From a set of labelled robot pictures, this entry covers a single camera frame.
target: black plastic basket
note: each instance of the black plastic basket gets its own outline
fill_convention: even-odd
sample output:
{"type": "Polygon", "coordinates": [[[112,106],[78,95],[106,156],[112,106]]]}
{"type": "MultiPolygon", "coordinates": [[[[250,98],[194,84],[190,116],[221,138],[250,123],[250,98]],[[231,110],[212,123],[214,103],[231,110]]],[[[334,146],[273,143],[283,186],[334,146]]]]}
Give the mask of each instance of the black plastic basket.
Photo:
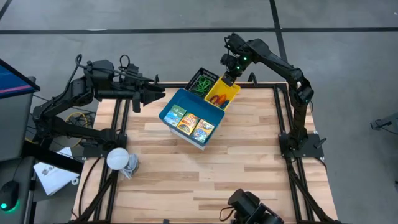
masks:
{"type": "Polygon", "coordinates": [[[188,82],[188,85],[186,85],[185,89],[195,94],[196,96],[204,98],[211,90],[213,85],[217,82],[218,78],[219,76],[214,74],[213,72],[208,71],[204,68],[200,68],[197,73],[192,77],[192,79],[188,82]],[[206,85],[205,89],[198,91],[198,84],[201,80],[203,80],[203,78],[206,78],[206,80],[209,80],[211,83],[209,85],[206,85]]]}

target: white paper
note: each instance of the white paper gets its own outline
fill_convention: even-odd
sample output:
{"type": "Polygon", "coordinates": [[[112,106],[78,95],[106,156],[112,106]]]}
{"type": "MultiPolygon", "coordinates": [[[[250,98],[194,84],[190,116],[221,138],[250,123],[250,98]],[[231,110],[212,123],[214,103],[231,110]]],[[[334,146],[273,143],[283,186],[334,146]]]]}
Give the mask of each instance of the white paper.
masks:
{"type": "MultiPolygon", "coordinates": [[[[70,147],[65,147],[57,153],[67,157],[72,156],[70,147]]],[[[74,172],[59,169],[53,165],[48,165],[43,162],[34,165],[33,168],[35,169],[37,177],[42,183],[47,195],[53,195],[55,192],[71,182],[74,178],[79,176],[79,174],[74,172]]]]}

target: computer mouse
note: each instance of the computer mouse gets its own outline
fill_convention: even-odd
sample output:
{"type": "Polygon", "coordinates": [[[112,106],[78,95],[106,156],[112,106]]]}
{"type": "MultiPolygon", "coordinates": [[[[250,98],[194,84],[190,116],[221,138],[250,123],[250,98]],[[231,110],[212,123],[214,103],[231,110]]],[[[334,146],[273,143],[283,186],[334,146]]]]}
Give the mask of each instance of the computer mouse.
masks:
{"type": "Polygon", "coordinates": [[[9,211],[17,204],[19,184],[16,181],[9,181],[0,189],[0,208],[9,211]]]}

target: yellow plastic bin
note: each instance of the yellow plastic bin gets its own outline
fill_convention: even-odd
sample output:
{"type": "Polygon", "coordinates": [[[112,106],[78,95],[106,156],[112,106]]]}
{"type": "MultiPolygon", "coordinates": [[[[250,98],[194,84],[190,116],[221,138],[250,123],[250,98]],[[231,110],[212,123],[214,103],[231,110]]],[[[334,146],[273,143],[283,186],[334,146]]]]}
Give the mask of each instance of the yellow plastic bin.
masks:
{"type": "Polygon", "coordinates": [[[219,78],[206,95],[205,100],[225,111],[240,90],[241,87],[237,84],[228,86],[219,78]]]}

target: green cable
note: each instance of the green cable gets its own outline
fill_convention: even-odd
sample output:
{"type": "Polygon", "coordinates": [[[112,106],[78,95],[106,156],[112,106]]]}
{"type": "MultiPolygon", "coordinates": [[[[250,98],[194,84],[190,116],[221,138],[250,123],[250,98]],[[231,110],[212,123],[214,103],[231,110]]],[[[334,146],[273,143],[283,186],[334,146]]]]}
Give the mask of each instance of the green cable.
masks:
{"type": "Polygon", "coordinates": [[[211,81],[206,77],[200,77],[196,83],[195,91],[198,92],[198,96],[202,96],[206,92],[210,91],[211,81]]]}

